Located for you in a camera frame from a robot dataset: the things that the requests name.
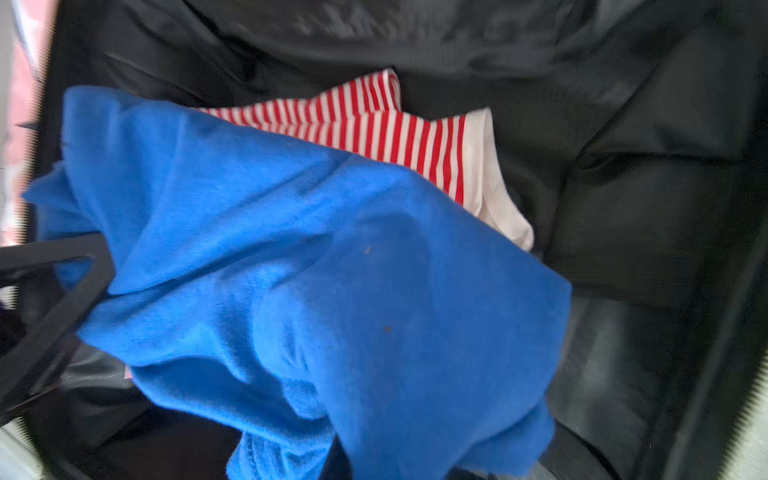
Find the pink shark print garment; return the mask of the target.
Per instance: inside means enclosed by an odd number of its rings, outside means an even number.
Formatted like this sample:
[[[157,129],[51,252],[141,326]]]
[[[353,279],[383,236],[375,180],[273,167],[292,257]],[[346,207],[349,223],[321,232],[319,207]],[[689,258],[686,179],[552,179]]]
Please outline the pink shark print garment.
[[[24,242],[33,143],[56,1],[1,3],[1,244]]]

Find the blue cloth garment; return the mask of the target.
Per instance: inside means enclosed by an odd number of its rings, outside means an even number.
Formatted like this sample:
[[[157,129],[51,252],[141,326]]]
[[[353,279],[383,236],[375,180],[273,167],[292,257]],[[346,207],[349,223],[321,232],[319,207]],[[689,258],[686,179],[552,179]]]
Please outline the blue cloth garment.
[[[26,191],[43,240],[102,233],[80,338],[154,403],[237,429],[232,479],[522,475],[571,285],[417,173],[100,87]]]

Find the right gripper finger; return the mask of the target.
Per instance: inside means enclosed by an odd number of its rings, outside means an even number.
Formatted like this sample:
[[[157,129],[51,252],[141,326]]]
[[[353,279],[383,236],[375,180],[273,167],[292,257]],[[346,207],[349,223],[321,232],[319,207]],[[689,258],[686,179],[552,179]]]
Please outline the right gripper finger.
[[[32,326],[1,310],[1,424],[6,425],[55,391],[78,348],[86,316],[115,276],[107,240],[88,234],[1,249],[1,285],[15,286],[60,263],[85,260],[81,281],[63,293]]]

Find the red white striped garment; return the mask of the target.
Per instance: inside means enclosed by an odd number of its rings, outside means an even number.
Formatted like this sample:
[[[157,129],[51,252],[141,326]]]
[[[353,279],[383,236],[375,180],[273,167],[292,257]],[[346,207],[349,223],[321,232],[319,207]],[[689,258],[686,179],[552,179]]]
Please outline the red white striped garment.
[[[206,113],[240,126],[291,136],[407,167],[525,251],[534,230],[505,186],[490,109],[426,120],[402,108],[391,69],[309,99],[274,99]]]

